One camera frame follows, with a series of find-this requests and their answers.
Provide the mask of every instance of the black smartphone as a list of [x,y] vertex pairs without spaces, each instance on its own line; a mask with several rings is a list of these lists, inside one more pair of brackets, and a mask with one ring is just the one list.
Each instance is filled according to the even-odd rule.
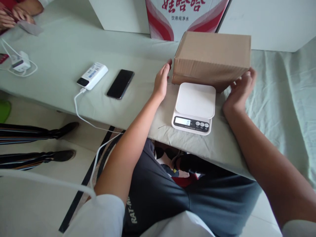
[[118,76],[115,78],[113,84],[111,85],[108,93],[109,97],[115,99],[121,99],[125,94],[125,91],[134,76],[134,72],[122,69]]

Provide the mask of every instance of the cardboard box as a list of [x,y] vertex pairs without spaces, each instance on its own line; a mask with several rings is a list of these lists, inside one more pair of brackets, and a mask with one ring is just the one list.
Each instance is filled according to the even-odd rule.
[[174,57],[172,83],[210,85],[217,93],[250,68],[251,36],[186,31]]

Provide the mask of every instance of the white cable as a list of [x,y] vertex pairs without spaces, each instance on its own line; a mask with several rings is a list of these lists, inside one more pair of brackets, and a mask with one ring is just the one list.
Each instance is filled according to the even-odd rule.
[[69,183],[69,182],[66,182],[66,181],[50,178],[50,177],[47,177],[47,176],[44,176],[44,175],[41,175],[41,174],[36,174],[36,173],[32,173],[32,172],[29,172],[29,171],[22,171],[22,170],[0,169],[0,176],[24,178],[24,179],[28,179],[28,180],[32,180],[32,181],[36,181],[36,182],[40,182],[40,183],[53,184],[53,185],[64,186],[64,187],[80,190],[82,192],[85,192],[85,193],[89,194],[91,196],[91,199],[95,201],[96,200],[96,194],[95,194],[95,191],[94,191],[94,188],[93,188],[92,179],[93,179],[93,174],[95,172],[96,164],[97,164],[97,161],[98,161],[99,152],[100,152],[102,147],[107,145],[110,141],[112,141],[113,139],[115,139],[119,135],[120,134],[118,134],[114,138],[112,138],[109,141],[107,141],[106,143],[104,143],[102,146],[99,147],[98,151],[96,152],[95,160],[94,160],[94,164],[93,164],[93,169],[92,169],[92,174],[91,174],[91,177],[90,177],[90,187],[87,187],[87,186],[84,186],[84,185],[79,185],[79,184],[73,184],[73,183]]
[[92,183],[92,178],[93,178],[93,174],[95,172],[95,168],[96,168],[96,164],[97,164],[97,161],[98,161],[98,157],[99,157],[99,152],[101,150],[102,147],[104,147],[107,143],[109,143],[110,141],[112,141],[113,139],[117,138],[120,134],[116,135],[115,137],[113,137],[111,140],[107,141],[106,143],[104,143],[102,146],[99,147],[98,151],[96,152],[96,155],[95,155],[95,160],[94,160],[94,164],[93,164],[93,169],[92,169],[92,174],[91,174],[91,177],[90,177],[90,187],[93,187],[93,183]]
[[7,48],[3,45],[3,43],[1,42],[2,47],[4,48],[5,52],[9,55],[9,58],[11,58],[11,55],[9,54],[9,52],[7,51]]
[[21,171],[21,170],[13,170],[13,169],[0,169],[0,176],[9,176],[9,177],[16,177],[16,178],[24,178],[40,183],[46,183],[46,184],[53,184],[53,185],[59,185],[64,186],[68,188],[73,188],[76,190],[80,190],[82,192],[88,193],[92,199],[96,199],[96,194],[93,188],[89,188],[84,185],[79,184],[73,184],[65,181],[61,181],[54,178],[49,178],[47,176],[32,173],[29,171]]
[[84,93],[85,91],[86,91],[86,89],[82,88],[82,89],[80,90],[80,92],[79,92],[79,93],[75,96],[75,98],[74,98],[75,109],[76,109],[76,114],[77,114],[77,116],[78,116],[80,119],[82,119],[83,121],[85,121],[86,123],[90,124],[92,127],[95,127],[95,128],[98,128],[98,129],[102,129],[102,130],[104,130],[104,131],[108,131],[108,132],[112,132],[112,133],[119,133],[119,134],[122,134],[122,133],[120,133],[120,132],[113,132],[113,131],[110,131],[110,130],[107,130],[107,129],[104,129],[104,128],[96,127],[96,126],[94,126],[92,123],[88,122],[87,120],[85,120],[84,118],[82,118],[82,117],[79,115],[79,113],[78,113],[78,107],[77,107],[77,97],[78,97],[79,95],[81,95],[82,93]]
[[[22,57],[20,54],[18,54],[4,39],[2,39],[2,41],[5,42],[5,44],[6,44],[7,46],[9,46],[9,48],[12,49],[12,51],[15,52],[18,56],[20,56],[20,57],[23,58],[23,59],[28,60],[29,62],[33,63],[33,65],[35,66],[35,69],[34,69],[32,72],[30,72],[29,74],[27,74],[27,75],[25,75],[25,73],[23,73],[22,75],[17,74],[17,73],[15,73],[15,72],[13,72],[13,71],[10,70],[11,67],[9,67],[9,68],[7,69],[8,72],[10,72],[10,73],[12,73],[13,75],[18,76],[18,77],[28,77],[28,76],[32,75],[33,73],[35,73],[35,72],[37,71],[38,66],[37,66],[33,61],[31,61],[30,59],[27,59],[27,58],[25,58],[25,57]],[[10,55],[9,52],[7,51],[7,49],[6,49],[6,47],[4,46],[3,42],[1,42],[2,47],[4,48],[4,50],[6,51],[6,53],[7,53],[7,54],[9,55],[9,57],[11,58],[11,55]]]

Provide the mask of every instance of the striped pants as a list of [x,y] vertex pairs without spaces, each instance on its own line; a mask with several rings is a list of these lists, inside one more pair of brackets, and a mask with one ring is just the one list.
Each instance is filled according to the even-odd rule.
[[[0,145],[58,138],[58,129],[0,123]],[[0,155],[0,169],[29,170],[52,160],[54,152]]]

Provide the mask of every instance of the white kitchen scale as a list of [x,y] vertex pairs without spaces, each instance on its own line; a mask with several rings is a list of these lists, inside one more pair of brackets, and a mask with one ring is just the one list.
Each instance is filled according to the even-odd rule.
[[203,136],[210,134],[215,98],[213,86],[182,83],[174,107],[172,127]]

